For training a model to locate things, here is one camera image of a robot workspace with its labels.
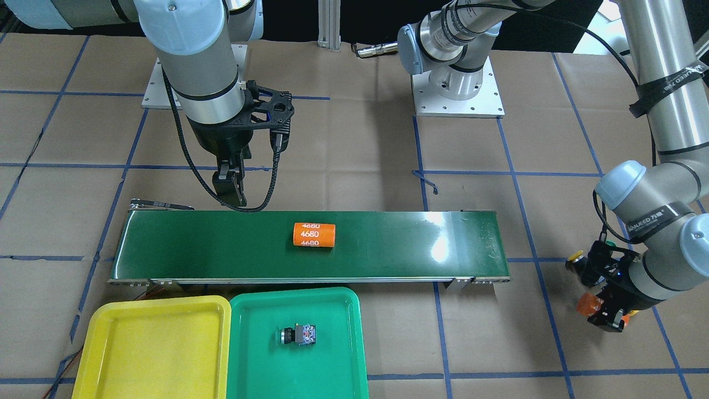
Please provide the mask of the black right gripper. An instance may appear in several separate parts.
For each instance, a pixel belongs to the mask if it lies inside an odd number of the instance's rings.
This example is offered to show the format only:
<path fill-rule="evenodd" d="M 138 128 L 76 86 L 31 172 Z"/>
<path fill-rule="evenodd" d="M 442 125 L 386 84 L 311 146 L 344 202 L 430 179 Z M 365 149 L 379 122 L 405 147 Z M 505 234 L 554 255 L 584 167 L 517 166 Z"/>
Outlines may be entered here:
<path fill-rule="evenodd" d="M 271 149 L 280 154 L 289 144 L 293 115 L 291 93 L 253 80 L 233 83 L 227 91 L 203 100 L 188 101 L 188 123 L 198 143 L 218 160 L 211 182 L 221 201 L 246 206 L 244 158 L 254 131 L 268 130 Z"/>

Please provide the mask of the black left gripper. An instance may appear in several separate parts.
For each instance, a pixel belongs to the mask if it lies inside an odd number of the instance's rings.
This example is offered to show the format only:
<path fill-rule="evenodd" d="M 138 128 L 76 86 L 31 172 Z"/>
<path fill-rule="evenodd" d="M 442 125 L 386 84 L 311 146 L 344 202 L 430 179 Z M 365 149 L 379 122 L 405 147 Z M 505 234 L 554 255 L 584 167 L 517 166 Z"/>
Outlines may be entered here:
<path fill-rule="evenodd" d="M 640 260 L 640 253 L 619 247 L 608 247 L 603 241 L 593 242 L 587 254 L 588 266 L 579 277 L 589 289 L 600 288 L 597 295 L 604 304 L 587 322 L 609 333 L 622 333 L 630 315 L 640 305 L 640 292 L 630 281 L 630 266 Z"/>

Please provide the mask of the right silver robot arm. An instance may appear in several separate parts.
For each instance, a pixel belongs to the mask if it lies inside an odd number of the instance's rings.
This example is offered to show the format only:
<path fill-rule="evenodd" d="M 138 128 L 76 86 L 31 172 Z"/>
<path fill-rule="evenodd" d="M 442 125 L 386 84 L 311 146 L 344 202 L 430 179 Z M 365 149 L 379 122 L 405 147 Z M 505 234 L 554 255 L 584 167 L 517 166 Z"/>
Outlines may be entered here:
<path fill-rule="evenodd" d="M 290 138 L 292 96 L 242 84 L 234 40 L 263 35 L 259 1 L 8 1 L 35 29 L 74 29 L 137 22 L 154 46 L 188 167 L 208 194 L 238 212 L 268 206 L 281 153 Z M 263 203 L 246 206 L 246 158 L 256 130 L 269 131 L 273 169 Z"/>

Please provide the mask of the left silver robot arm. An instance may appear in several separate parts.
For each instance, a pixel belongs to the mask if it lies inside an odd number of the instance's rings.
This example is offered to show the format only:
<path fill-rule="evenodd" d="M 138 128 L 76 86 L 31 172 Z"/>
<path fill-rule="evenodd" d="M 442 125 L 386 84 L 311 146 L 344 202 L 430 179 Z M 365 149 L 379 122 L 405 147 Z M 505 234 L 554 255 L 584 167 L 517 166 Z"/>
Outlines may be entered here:
<path fill-rule="evenodd" d="M 502 21 L 516 13 L 541 15 L 547 1 L 451 1 L 398 31 L 401 63 L 410 75 L 478 75 Z M 610 209 L 627 229 L 627 243 L 645 253 L 606 242 L 603 225 L 587 255 L 566 262 L 580 282 L 600 286 L 577 310 L 598 328 L 620 333 L 635 311 L 646 310 L 707 281 L 707 214 L 690 204 L 707 195 L 707 96 L 681 1 L 620 1 L 620 14 L 636 74 L 635 117 L 646 116 L 659 163 L 626 161 L 593 190 L 603 224 Z"/>

